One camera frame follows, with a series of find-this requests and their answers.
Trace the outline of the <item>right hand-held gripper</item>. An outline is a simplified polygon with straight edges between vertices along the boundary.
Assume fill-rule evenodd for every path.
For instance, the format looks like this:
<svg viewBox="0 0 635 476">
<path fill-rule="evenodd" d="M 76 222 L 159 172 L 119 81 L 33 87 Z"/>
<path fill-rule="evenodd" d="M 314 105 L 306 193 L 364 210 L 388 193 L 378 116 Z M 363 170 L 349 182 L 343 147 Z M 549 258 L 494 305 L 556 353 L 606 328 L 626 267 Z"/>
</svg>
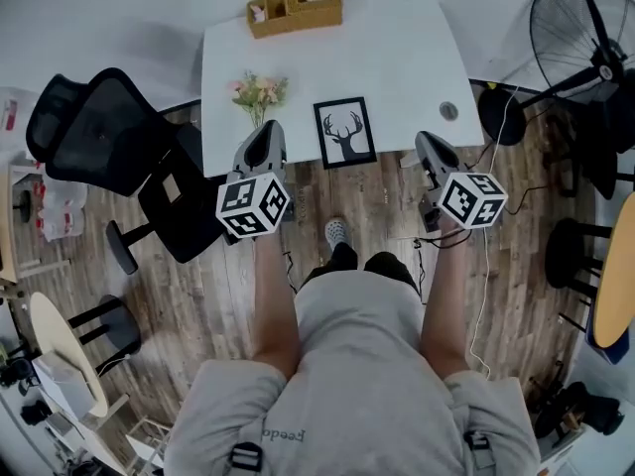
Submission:
<svg viewBox="0 0 635 476">
<path fill-rule="evenodd" d="M 489 173 L 470 172 L 454 147 L 431 132 L 419 132 L 415 145 L 430 182 L 420 202 L 426 229 L 437 231 L 443 214 L 466 230 L 492 226 L 508 200 L 500 182 Z"/>
</svg>

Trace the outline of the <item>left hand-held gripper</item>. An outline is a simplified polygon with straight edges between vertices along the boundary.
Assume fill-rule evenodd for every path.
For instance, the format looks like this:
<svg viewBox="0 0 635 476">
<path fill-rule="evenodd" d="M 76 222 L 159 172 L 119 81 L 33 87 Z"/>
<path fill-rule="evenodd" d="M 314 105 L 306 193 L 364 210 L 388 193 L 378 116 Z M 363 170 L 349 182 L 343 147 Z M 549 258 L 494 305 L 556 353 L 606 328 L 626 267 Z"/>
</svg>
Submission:
<svg viewBox="0 0 635 476">
<path fill-rule="evenodd" d="M 215 216 L 233 239 L 275 232 L 291 201 L 285 181 L 285 134 L 276 120 L 254 130 L 239 146 L 217 193 Z"/>
</svg>

